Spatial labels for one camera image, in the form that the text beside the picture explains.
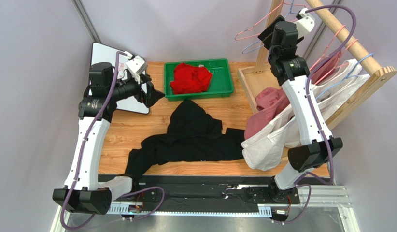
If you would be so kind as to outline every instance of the red garment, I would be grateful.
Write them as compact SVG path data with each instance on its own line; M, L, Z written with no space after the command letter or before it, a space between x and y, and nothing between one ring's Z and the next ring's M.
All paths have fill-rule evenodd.
M209 88L212 76L206 67L181 63L174 69L174 81L170 86L174 94L201 93Z
M257 110L247 121L244 138L249 139L261 131L277 114L281 113L289 104L283 89L268 87L255 98Z

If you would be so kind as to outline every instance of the robotic arm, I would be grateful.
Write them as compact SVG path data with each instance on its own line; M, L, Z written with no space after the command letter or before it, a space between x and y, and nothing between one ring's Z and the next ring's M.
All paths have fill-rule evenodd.
M311 97L312 106L307 99L307 76L310 71L304 58L296 55L297 44L314 27L314 18L306 14L306 10L300 11L297 15L299 20L295 23L286 22L279 16L258 37L269 50L271 72L290 100L301 138L301 146L289 149L289 162L270 185L270 198L274 202L286 199L299 177L327 163L328 156L334 156L343 146L341 138L333 138L315 98ZM326 138L318 128L312 110L316 112ZM328 154L325 140L330 144L332 154Z
M151 78L143 74L147 63L140 56L133 56L127 52L126 54L129 59L126 62L127 70L130 72L128 73L130 78L127 81L118 80L116 83L112 83L114 72L110 63L102 62L90 67L90 85L86 88L83 100L79 104L79 136L73 164L64 182L64 188L55 189L53 192L53 200L62 206L68 191L73 188L66 207L69 212L104 215L108 212L112 201L131 192L133 183L129 176L117 176L113 180L99 185L98 170L104 138L109 129L113 112L117 109L117 101L135 96L146 107L151 107L164 97L164 94L155 90ZM147 85L147 92L142 90L142 84ZM111 85L115 86L110 101L91 127L84 146L83 138L107 100ZM84 146L83 154L79 160L82 146ZM81 162L80 170L76 170L77 162ZM77 172L78 179L72 186Z

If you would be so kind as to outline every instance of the white wall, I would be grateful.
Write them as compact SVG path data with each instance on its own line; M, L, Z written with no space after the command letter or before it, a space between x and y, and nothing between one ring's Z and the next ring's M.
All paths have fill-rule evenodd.
M69 0L0 1L0 232L50 230L91 42Z
M130 50L150 61L255 61L257 51L247 55L241 51L257 38L238 42L234 36L262 19L271 0L83 0L83 4L105 45ZM293 12L300 9L295 6ZM283 16L288 11L285 5ZM246 35L262 32L265 25L263 21ZM298 54L304 53L313 34L299 44Z
M397 1L344 1L357 16L354 33L382 66L397 69ZM350 17L336 17L350 28ZM309 63L333 34L328 31ZM397 231L397 75L334 130L344 148L335 157L336 181L347 187L361 231Z

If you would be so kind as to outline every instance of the white garment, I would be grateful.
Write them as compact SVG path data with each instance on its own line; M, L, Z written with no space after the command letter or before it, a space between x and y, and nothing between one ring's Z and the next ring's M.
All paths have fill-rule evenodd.
M342 80L353 69L357 60L351 59L344 63L346 62L348 65L344 69L341 68L320 86L313 85L315 96L318 96L326 88ZM361 69L362 66L360 64L357 65L351 75L357 75ZM320 96L317 101L319 102L318 106L323 119L329 119L369 77L366 74L360 75L357 78L346 79ZM241 145L244 148L243 156L250 168L261 169L263 171L272 169L280 163L285 146L292 148L300 144L300 132L296 119L293 116L293 108L291 105L288 105L259 133L242 142Z

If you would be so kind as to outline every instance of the wooden tabletop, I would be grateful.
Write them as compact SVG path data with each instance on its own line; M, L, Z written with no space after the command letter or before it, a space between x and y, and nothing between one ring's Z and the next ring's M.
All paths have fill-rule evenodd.
M193 100L213 118L223 122L223 133L226 128L245 129L248 118L253 114L244 91L237 77L238 68L254 66L253 62L230 62L234 93L228 98ZM164 90L164 62L149 62L147 73L150 74L155 89ZM128 153L141 148L141 142L155 134L164 134L170 123L170 116L181 101L160 99L150 109L150 114L142 115L116 110L110 129L104 140L101 152L99 173L121 174L127 166ZM154 165L146 174L162 175L230 175L230 176L273 176L278 174L286 162L277 167L261 171L248 167L244 159L218 162L169 162ZM328 176L325 165L314 171L319 176Z

